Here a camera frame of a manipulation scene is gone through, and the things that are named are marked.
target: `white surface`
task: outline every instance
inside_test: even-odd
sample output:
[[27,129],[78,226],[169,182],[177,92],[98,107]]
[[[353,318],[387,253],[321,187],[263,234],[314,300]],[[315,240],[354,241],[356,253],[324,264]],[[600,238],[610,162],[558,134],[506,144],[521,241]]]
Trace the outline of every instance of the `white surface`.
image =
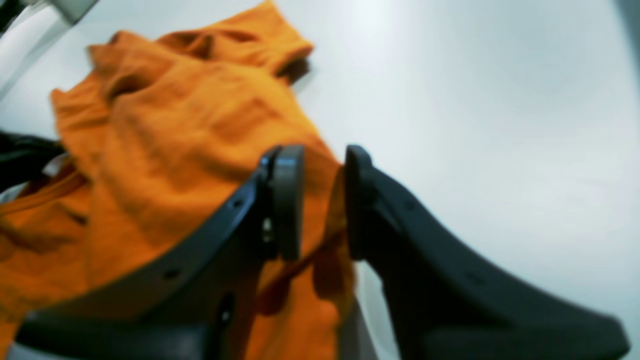
[[47,5],[28,7],[16,18],[0,38],[0,99],[69,27]]
[[27,187],[28,184],[29,183],[22,183],[22,184],[14,185],[6,189],[2,193],[0,193],[0,204],[6,204],[7,202],[11,202],[15,200],[18,197],[18,195],[20,195],[20,192],[25,187]]
[[78,360],[71,357],[61,357],[24,347],[18,343],[13,344],[7,354],[7,360]]
[[42,169],[42,173],[49,177],[58,175],[65,161],[69,158],[69,154],[64,153],[51,159]]
[[11,30],[15,28],[19,24],[22,24],[26,19],[29,19],[35,14],[37,14],[38,12],[40,12],[40,10],[43,10],[44,8],[49,7],[49,4],[45,3],[46,0],[26,0],[26,1],[27,1],[27,4],[31,2],[33,2],[33,4],[25,7],[23,11],[20,14],[18,14],[18,16],[16,16],[16,18],[13,20],[11,25],[9,25],[9,28],[7,30]]
[[[54,136],[49,92],[119,29],[155,38],[256,3],[100,0],[1,99],[0,127]],[[295,89],[338,157],[362,144],[471,247],[640,345],[640,94],[614,2],[277,3],[317,46]],[[357,293],[393,359],[378,286]]]

